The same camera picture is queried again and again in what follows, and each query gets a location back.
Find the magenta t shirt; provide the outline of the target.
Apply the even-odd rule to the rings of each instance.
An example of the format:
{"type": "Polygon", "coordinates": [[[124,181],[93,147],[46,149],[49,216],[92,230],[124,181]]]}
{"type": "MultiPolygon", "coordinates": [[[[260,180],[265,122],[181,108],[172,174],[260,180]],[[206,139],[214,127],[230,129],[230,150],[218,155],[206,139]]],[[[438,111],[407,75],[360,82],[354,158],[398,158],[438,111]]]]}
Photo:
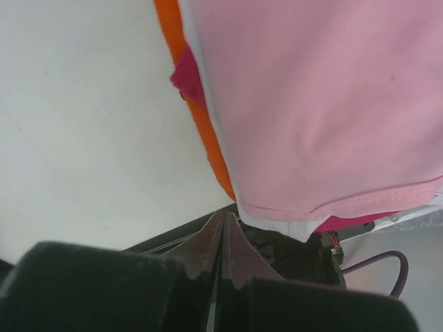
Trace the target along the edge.
{"type": "MultiPolygon", "coordinates": [[[[235,194],[228,175],[226,163],[223,159],[219,143],[210,123],[210,118],[206,109],[204,91],[201,85],[197,63],[188,46],[185,46],[182,51],[176,52],[175,56],[177,63],[176,68],[170,78],[171,83],[179,90],[181,97],[188,103],[193,120],[197,126],[197,130],[206,149],[208,161],[214,171],[217,181],[228,197],[234,200],[235,194]]],[[[301,235],[304,233],[312,234],[313,232],[327,232],[355,225],[363,225],[364,223],[389,217],[393,214],[393,212],[382,212],[379,214],[370,214],[351,219],[331,216],[322,222],[307,223],[307,230],[301,230],[300,226],[302,224],[297,223],[296,229],[294,230],[296,234],[293,236],[293,238],[300,240],[301,235]]]]}

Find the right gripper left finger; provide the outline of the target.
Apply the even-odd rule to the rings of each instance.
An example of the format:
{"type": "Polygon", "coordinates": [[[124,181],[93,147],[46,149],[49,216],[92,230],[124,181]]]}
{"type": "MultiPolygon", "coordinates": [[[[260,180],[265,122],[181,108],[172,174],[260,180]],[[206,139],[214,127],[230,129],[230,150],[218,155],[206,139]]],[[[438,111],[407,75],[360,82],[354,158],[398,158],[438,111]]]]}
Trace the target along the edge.
{"type": "Polygon", "coordinates": [[[38,243],[1,283],[1,330],[205,331],[223,226],[162,255],[38,243]]]}

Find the orange t shirt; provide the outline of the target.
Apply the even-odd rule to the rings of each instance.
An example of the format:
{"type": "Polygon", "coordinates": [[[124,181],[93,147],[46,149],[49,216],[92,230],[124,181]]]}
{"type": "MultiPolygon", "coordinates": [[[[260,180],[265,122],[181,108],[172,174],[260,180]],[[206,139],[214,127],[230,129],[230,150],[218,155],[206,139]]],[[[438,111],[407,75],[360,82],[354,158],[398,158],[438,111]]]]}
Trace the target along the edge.
{"type": "Polygon", "coordinates": [[[170,81],[188,105],[215,178],[228,197],[235,201],[226,163],[208,114],[197,63],[185,41],[179,2],[155,0],[154,7],[174,64],[170,81]]]}

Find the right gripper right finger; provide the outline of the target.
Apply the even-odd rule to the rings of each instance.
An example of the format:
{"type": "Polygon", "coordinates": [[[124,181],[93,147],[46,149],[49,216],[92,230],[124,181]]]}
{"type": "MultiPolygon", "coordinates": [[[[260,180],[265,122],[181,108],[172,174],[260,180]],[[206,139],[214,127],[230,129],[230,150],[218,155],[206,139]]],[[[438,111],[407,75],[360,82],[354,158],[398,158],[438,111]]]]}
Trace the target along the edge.
{"type": "Polygon", "coordinates": [[[417,331],[399,301],[408,264],[389,295],[349,290],[338,257],[321,234],[301,243],[242,228],[224,217],[216,331],[417,331]]]}

